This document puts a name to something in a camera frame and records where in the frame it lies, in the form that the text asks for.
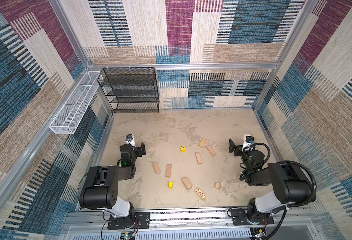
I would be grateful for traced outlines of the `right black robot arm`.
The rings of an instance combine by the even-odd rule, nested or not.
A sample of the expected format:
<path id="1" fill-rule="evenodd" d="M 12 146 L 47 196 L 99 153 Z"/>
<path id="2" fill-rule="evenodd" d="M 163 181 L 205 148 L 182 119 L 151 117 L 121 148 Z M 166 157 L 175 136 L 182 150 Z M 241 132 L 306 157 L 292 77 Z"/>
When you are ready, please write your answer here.
<path id="1" fill-rule="evenodd" d="M 273 223 L 272 214 L 315 201 L 317 183 L 313 173 L 295 161 L 269 162 L 269 146 L 256 143 L 253 136 L 245 135 L 242 145 L 229 140 L 229 153 L 242 160 L 241 182 L 251 187 L 272 186 L 271 192 L 250 199 L 246 209 L 231 210 L 235 225 L 243 220 L 249 225 Z"/>

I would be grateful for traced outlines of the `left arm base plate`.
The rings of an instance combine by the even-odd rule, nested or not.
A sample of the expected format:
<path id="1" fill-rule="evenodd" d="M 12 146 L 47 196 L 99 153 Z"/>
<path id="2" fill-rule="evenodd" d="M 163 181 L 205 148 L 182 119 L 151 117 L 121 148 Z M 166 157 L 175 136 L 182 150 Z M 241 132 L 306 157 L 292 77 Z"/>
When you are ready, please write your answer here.
<path id="1" fill-rule="evenodd" d="M 136 228 L 148 229 L 150 226 L 151 213 L 150 212 L 138 212 L 129 214 L 124 218 L 110 217 L 107 229 L 108 230 L 133 230 Z"/>

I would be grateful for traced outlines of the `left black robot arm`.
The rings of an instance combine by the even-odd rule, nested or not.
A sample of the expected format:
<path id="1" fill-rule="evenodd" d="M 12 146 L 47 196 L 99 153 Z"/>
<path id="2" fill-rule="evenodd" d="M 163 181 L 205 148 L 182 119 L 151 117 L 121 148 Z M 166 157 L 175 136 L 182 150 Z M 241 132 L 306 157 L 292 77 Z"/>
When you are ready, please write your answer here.
<path id="1" fill-rule="evenodd" d="M 139 226 L 132 203 L 118 196 L 119 182 L 131 180 L 136 173 L 136 160 L 146 154 L 145 144 L 120 146 L 121 159 L 117 165 L 91 167 L 78 196 L 81 208 L 109 213 L 110 229 L 132 229 Z"/>

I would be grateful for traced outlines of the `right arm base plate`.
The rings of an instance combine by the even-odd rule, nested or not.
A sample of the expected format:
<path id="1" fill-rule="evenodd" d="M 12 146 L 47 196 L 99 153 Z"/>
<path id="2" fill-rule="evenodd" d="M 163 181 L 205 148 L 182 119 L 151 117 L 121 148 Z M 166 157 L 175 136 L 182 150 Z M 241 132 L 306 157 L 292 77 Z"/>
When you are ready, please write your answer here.
<path id="1" fill-rule="evenodd" d="M 272 214 L 268 213 L 248 213 L 248 210 L 242 208 L 230 208 L 227 214 L 233 221 L 234 226 L 250 225 L 273 225 L 275 223 Z"/>

